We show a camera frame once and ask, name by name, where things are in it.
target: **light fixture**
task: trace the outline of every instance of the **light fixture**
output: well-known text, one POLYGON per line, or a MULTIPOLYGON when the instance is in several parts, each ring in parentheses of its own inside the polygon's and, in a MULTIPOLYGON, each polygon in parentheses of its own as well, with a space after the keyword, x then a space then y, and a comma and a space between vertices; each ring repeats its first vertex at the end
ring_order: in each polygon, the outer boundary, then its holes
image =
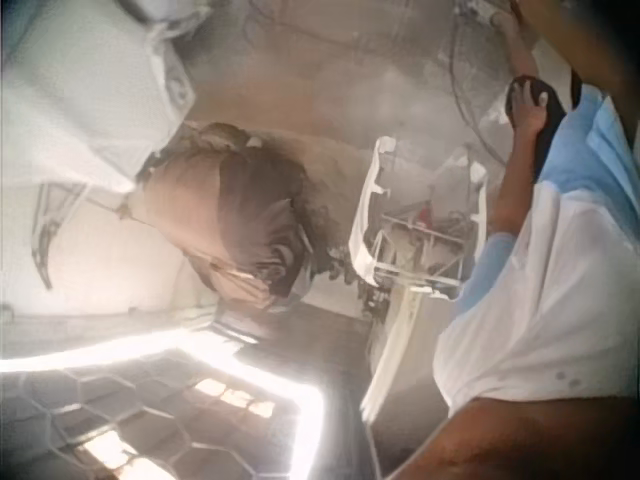
POLYGON ((231 341, 210 331, 194 332, 179 329, 127 337, 92 347, 49 355, 0 360, 0 373, 38 372, 107 365, 174 348, 181 349, 215 369, 296 403, 301 414, 295 434, 290 479, 306 480, 322 434, 324 422, 322 395, 315 387, 292 382, 240 362, 234 354, 242 346, 243 344, 240 342, 231 341))

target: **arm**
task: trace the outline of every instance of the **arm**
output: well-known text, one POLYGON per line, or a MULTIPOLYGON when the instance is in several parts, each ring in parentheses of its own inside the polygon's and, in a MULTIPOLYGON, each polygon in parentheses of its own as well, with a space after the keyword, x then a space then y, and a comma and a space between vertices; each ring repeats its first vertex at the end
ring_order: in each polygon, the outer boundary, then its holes
POLYGON ((515 135, 502 186, 491 217, 492 233, 518 236, 533 201, 536 138, 547 120, 547 95, 539 105, 531 95, 531 83, 513 92, 515 135))

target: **white cloth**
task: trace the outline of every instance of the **white cloth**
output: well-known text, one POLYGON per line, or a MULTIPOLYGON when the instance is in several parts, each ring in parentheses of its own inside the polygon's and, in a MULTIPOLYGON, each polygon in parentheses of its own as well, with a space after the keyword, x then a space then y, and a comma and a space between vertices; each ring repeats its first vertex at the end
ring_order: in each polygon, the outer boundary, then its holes
POLYGON ((537 185, 495 286, 439 339, 450 415, 477 397, 636 397, 639 252, 592 194, 537 185))

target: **white plastic part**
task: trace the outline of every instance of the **white plastic part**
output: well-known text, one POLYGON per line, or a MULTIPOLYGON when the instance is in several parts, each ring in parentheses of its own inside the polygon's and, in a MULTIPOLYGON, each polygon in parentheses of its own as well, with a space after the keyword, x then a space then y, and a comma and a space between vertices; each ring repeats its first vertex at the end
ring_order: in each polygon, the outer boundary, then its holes
POLYGON ((380 137, 373 149, 373 158, 371 166, 367 173, 367 178, 362 187, 360 195, 360 203, 356 211, 356 217, 353 220, 351 228, 351 236, 349 237, 349 253, 351 254, 351 262, 356 273, 369 285, 377 287, 378 284, 374 279, 374 271, 376 259, 371 256, 364 242, 364 235, 369 228, 369 205, 371 203, 371 195, 374 193, 384 194, 387 191, 376 183, 378 174, 380 173, 380 154, 390 153, 396 149, 396 140, 391 137, 380 137))
POLYGON ((194 102, 162 27, 115 1, 58 0, 25 28, 3 66, 3 182, 133 190, 194 102))

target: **forearm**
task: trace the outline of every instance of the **forearm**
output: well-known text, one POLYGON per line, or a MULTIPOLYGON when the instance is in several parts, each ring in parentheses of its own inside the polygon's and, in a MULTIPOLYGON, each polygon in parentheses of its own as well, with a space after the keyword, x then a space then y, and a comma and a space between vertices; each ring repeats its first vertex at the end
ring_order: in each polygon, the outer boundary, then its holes
POLYGON ((533 201, 535 147, 536 135, 516 131, 491 218, 492 233, 520 234, 533 201))

